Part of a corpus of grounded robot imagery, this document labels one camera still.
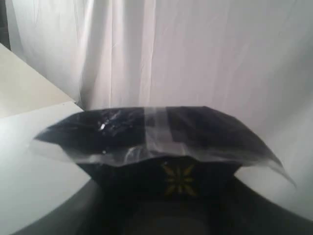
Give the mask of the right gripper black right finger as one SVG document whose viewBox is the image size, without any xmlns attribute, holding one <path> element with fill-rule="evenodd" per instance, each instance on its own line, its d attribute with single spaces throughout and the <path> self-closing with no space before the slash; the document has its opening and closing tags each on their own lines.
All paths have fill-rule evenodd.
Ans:
<svg viewBox="0 0 313 235">
<path fill-rule="evenodd" d="M 235 177 L 227 184 L 229 235 L 311 235 L 313 222 L 262 197 Z"/>
</svg>

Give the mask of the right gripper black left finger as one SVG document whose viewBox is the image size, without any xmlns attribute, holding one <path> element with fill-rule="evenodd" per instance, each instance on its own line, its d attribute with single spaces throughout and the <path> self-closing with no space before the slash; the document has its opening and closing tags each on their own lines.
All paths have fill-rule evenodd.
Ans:
<svg viewBox="0 0 313 235">
<path fill-rule="evenodd" d="M 86 235 L 103 200 L 99 185 L 89 180 L 69 199 L 15 235 Z"/>
</svg>

